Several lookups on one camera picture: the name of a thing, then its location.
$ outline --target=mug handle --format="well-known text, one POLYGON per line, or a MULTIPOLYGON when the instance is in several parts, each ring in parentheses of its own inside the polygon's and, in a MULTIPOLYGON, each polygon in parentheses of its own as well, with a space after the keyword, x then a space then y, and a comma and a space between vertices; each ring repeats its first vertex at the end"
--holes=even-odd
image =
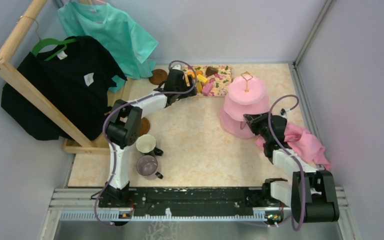
POLYGON ((159 179, 163 179, 163 178, 164 178, 164 176, 163 176, 159 171, 157 171, 157 172, 155 173, 155 175, 156 175, 159 179))
POLYGON ((153 149, 153 153, 157 156, 162 156, 164 154, 163 150, 161 150, 157 147, 153 149))

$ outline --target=clothing tag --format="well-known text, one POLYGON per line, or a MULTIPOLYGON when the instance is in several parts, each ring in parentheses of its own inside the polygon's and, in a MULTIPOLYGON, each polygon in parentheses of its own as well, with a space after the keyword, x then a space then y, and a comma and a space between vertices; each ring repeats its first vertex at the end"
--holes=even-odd
POLYGON ((59 60, 63 60, 68 57, 68 55, 64 51, 59 52, 56 56, 59 58, 59 60))
POLYGON ((91 84, 93 84, 94 83, 94 73, 91 72, 91 73, 84 75, 84 82, 86 83, 86 86, 88 86, 88 87, 91 84))

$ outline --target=gray wall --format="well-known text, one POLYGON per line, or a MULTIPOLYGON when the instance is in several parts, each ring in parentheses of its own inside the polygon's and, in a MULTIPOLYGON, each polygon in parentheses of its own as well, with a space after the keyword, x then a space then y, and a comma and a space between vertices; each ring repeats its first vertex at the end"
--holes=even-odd
MULTIPOLYGON (((0 0, 0 46, 29 3, 0 0)), ((48 1, 38 19, 43 38, 65 37, 55 11, 48 1)), ((33 29, 13 58, 16 66, 38 41, 33 29)), ((0 79, 0 104, 3 85, 0 79)), ((0 107, 0 240, 38 238, 52 191, 63 185, 73 159, 61 145, 34 140, 0 107)))
POLYGON ((159 45, 160 63, 293 61, 324 0, 107 0, 159 45))
POLYGON ((363 239, 384 239, 384 1, 338 0, 300 67, 363 239))

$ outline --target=brown coaster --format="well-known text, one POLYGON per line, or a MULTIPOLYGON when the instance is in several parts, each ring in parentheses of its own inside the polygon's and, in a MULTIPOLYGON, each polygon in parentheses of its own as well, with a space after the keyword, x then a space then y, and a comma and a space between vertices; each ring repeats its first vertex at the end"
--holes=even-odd
POLYGON ((149 132, 150 128, 151 128, 150 121, 146 117, 142 118, 142 120, 140 121, 139 137, 147 134, 149 132))
POLYGON ((153 85, 160 85, 160 83, 167 80, 169 75, 163 69, 155 69, 152 71, 152 76, 149 78, 149 82, 153 85))

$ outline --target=wooden clothing rack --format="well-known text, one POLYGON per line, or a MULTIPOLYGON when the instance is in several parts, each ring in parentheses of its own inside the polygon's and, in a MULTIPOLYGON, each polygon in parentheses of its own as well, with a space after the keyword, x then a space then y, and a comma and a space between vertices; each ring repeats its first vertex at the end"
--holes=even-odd
MULTIPOLYGON (((74 139, 64 141, 63 149, 69 153, 109 154, 108 143, 102 134, 94 141, 89 140, 66 116, 64 116, 40 91, 38 91, 11 63, 10 60, 19 48, 35 19, 47 0, 32 0, 5 43, 0 48, 0 76, 30 103, 44 113, 56 125, 74 139)), ((93 5, 92 0, 79 0, 82 4, 93 5)), ((108 92, 108 105, 117 99, 127 100, 131 81, 116 93, 108 92)))

